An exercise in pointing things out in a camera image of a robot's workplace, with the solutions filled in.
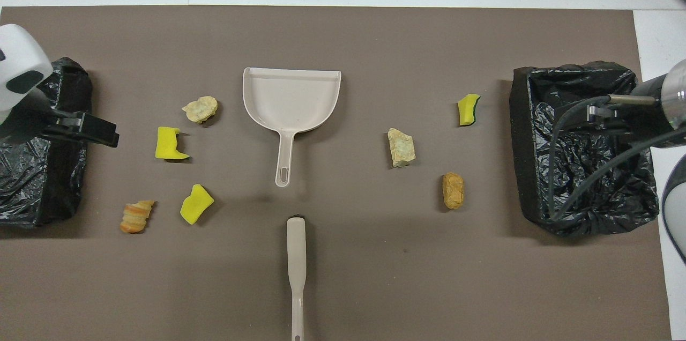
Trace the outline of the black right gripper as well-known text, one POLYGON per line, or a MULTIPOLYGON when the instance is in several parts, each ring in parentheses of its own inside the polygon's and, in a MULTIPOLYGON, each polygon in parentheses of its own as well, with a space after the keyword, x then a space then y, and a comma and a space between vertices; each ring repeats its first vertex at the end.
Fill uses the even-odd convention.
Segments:
POLYGON ((674 131, 660 106, 605 104, 586 107, 590 129, 627 129, 628 143, 639 143, 674 131), (621 111, 624 108, 624 119, 621 111))

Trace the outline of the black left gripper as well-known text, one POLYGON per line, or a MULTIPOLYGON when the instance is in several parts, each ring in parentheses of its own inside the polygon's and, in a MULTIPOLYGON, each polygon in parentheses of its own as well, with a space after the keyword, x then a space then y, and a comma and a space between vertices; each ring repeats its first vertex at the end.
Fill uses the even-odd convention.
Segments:
POLYGON ((116 124, 87 112, 59 111, 44 92, 32 89, 2 122, 1 143, 24 143, 34 138, 117 147, 120 136, 116 124))

